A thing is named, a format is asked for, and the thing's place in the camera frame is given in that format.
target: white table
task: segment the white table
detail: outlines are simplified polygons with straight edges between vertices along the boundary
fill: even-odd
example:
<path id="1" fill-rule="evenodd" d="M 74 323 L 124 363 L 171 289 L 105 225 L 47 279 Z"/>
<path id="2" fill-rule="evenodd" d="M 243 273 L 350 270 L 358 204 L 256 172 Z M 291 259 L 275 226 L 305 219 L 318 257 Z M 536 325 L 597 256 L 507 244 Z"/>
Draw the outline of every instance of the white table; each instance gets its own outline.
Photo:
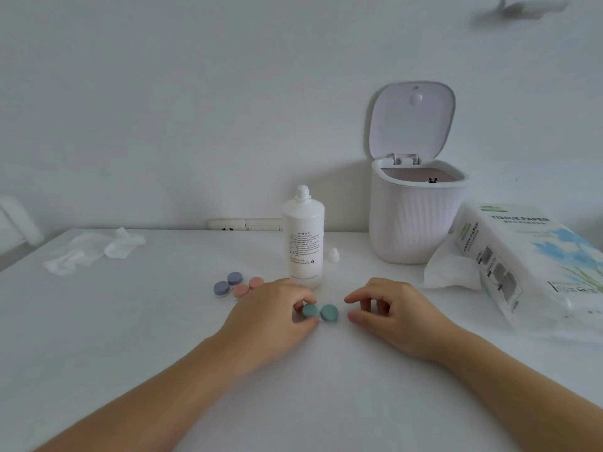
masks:
<path id="1" fill-rule="evenodd" d="M 147 245 L 74 275 L 42 262 L 70 230 L 0 273 L 0 442 L 26 451 L 159 372 L 222 325 L 235 300 L 212 286 L 285 275 L 283 234 L 141 230 Z M 377 258 L 366 234 L 330 233 L 319 303 L 340 308 L 279 363 L 215 405 L 178 447 L 204 451 L 509 451 L 516 446 L 447 372 L 351 325 L 343 297 L 372 276 L 421 283 L 422 266 Z M 426 292 L 460 325 L 603 404 L 603 349 L 515 334 L 481 292 Z"/>

